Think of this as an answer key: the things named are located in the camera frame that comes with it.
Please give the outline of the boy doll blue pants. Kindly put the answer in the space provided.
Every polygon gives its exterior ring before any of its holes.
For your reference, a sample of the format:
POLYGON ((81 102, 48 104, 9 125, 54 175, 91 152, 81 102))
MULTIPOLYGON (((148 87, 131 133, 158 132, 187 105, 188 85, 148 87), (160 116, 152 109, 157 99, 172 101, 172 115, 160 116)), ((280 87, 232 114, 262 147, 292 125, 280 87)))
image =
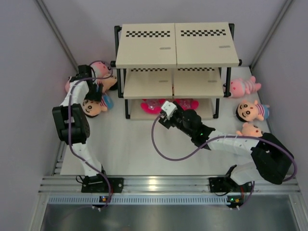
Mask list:
POLYGON ((105 93, 117 83, 117 77, 112 74, 106 74, 102 78, 97 79, 97 83, 103 85, 102 92, 105 93))
POLYGON ((109 97, 108 94, 103 94, 101 101, 91 101, 85 99, 82 103, 83 112, 87 117, 94 118, 98 116, 101 112, 107 112, 111 110, 114 106, 112 99, 109 97))

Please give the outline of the boy doll black hair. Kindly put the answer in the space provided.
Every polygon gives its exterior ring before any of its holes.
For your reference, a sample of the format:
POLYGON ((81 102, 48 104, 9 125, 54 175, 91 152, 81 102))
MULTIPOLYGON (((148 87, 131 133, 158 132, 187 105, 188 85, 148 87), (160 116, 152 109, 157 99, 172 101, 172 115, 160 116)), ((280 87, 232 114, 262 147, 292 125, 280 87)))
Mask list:
POLYGON ((238 104, 235 114, 241 122, 264 121, 270 115, 269 107, 269 105, 258 103, 257 100, 254 102, 243 100, 238 104))

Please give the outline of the boy doll bald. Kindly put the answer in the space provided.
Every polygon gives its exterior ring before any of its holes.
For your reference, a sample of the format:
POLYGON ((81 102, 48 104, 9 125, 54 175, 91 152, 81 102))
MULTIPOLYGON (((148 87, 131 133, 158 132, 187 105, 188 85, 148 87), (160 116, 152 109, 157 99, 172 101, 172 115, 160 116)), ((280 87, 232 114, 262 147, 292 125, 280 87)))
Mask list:
POLYGON ((239 136, 262 137, 264 132, 253 123, 245 122, 242 125, 242 130, 236 131, 239 136))

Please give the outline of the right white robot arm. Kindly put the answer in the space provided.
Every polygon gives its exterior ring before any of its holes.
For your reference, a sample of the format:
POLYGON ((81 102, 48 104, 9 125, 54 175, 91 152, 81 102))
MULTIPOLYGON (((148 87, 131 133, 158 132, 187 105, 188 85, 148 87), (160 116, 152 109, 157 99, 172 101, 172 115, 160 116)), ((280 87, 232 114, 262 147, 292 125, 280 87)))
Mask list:
POLYGON ((294 156, 271 133, 264 133, 260 137, 226 134, 203 124, 194 110, 183 110, 177 102, 169 101, 163 103, 153 125, 157 123, 167 129, 177 128, 190 137, 197 147, 192 153, 179 158, 179 161, 188 159, 201 149, 251 157, 251 162, 231 166, 222 177, 221 183, 229 192, 257 180, 280 185, 297 173, 294 156))

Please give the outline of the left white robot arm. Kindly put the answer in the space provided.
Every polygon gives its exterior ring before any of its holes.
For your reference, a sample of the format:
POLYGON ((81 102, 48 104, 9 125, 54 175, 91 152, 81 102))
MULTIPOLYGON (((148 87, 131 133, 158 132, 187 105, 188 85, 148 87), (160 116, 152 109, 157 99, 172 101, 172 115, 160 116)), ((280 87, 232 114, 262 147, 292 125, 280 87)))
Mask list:
POLYGON ((103 166, 91 153, 87 139, 90 126, 82 109, 87 94, 91 99, 100 100, 102 85, 95 84, 94 70, 89 65, 79 65, 77 74, 69 79, 69 89, 63 102, 52 109, 52 116, 58 137, 65 142, 76 158, 81 162, 84 175, 90 178, 93 188, 104 192, 109 186, 103 166))

